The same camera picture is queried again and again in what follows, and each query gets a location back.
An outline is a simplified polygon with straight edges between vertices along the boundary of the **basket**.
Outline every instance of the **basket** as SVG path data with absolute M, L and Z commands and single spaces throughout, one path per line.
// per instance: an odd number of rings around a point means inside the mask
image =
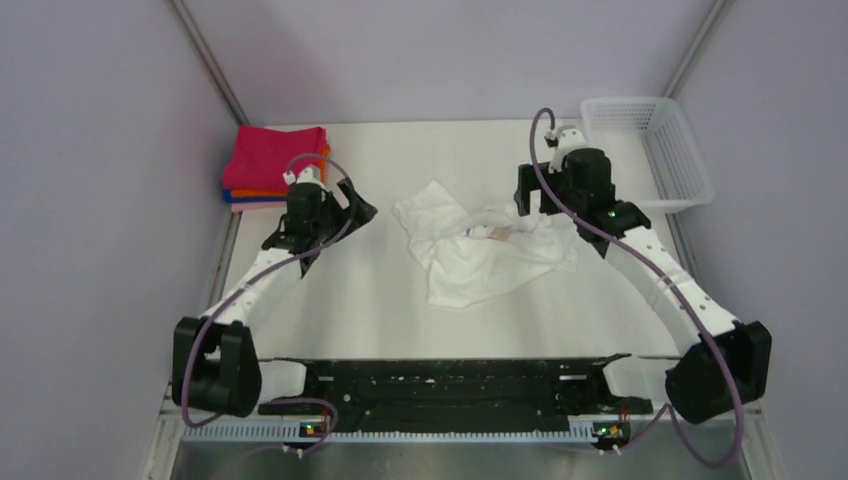
M 612 161 L 613 181 L 627 178 L 616 182 L 624 186 L 617 192 L 622 200 L 646 211 L 675 213 L 715 199 L 701 152 L 674 100 L 592 98 L 580 110 L 587 142 Z

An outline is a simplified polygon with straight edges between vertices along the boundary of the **lavender wall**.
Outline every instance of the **lavender wall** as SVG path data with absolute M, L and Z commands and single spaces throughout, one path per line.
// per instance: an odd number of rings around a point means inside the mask
M 790 478 L 844 478 L 848 3 L 736 2 L 680 102 L 718 198 L 685 214 L 707 289 L 774 335 Z
M 0 477 L 137 474 L 235 125 L 161 0 L 0 15 Z
M 658 95 L 711 0 L 187 0 L 255 124 L 528 118 Z

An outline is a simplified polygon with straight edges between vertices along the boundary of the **stack of folded towels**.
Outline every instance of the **stack of folded towels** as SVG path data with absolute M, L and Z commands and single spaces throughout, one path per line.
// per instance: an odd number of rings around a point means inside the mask
M 258 127 L 239 127 L 230 163 L 221 174 L 224 200 L 233 212 L 285 205 L 288 184 L 283 178 L 289 161 L 304 153 L 326 157 L 330 154 L 327 132 L 321 127 L 280 132 Z M 326 180 L 326 162 L 304 158 L 297 162 L 295 174 L 307 167 L 318 167 L 321 181 Z

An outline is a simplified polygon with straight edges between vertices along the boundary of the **red towel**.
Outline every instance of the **red towel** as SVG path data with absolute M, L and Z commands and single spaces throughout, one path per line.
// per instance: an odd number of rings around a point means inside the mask
M 326 145 L 327 132 L 321 127 L 295 132 L 239 127 L 232 158 L 221 174 L 221 184 L 226 190 L 287 191 L 283 173 L 289 160 L 302 153 L 320 154 Z M 297 162 L 294 173 L 316 163 L 316 159 Z

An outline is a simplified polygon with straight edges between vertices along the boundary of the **white table surface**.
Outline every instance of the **white table surface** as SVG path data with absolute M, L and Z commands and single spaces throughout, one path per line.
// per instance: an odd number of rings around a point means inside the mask
M 566 122 L 579 125 L 579 121 Z M 425 303 L 425 272 L 407 251 L 408 237 L 392 206 L 434 179 L 471 211 L 511 200 L 518 165 L 529 161 L 529 121 L 326 128 L 334 159 L 379 213 L 364 228 L 325 250 L 306 277 L 280 300 L 271 318 L 253 331 L 260 358 L 676 353 L 668 332 L 637 292 L 582 241 L 578 241 L 576 273 L 549 273 L 508 295 L 464 310 Z M 537 151 L 539 161 L 549 160 L 550 150 L 541 134 Z M 654 195 L 644 155 L 620 154 L 611 160 L 621 198 Z M 338 178 L 330 175 L 333 184 Z M 242 215 L 227 289 L 247 271 L 283 212 L 266 209 Z M 674 251 L 665 216 L 648 213 L 660 238 Z

